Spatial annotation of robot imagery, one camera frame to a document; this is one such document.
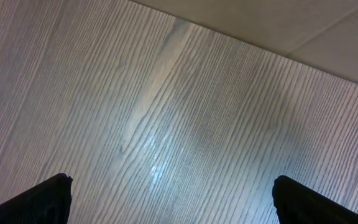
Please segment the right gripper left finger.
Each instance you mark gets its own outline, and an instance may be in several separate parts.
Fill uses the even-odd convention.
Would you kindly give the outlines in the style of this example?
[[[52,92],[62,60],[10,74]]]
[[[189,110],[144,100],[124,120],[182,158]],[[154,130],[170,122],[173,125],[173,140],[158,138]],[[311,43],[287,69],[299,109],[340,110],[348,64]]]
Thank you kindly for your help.
[[[0,224],[67,224],[72,182],[59,173],[0,204]]]

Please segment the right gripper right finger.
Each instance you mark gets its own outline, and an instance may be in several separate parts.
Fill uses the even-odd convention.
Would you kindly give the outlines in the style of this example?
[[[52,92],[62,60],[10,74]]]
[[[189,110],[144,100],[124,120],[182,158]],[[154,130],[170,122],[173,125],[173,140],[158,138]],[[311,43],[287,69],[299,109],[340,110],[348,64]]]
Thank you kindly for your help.
[[[358,214],[285,175],[272,196],[280,224],[358,224]]]

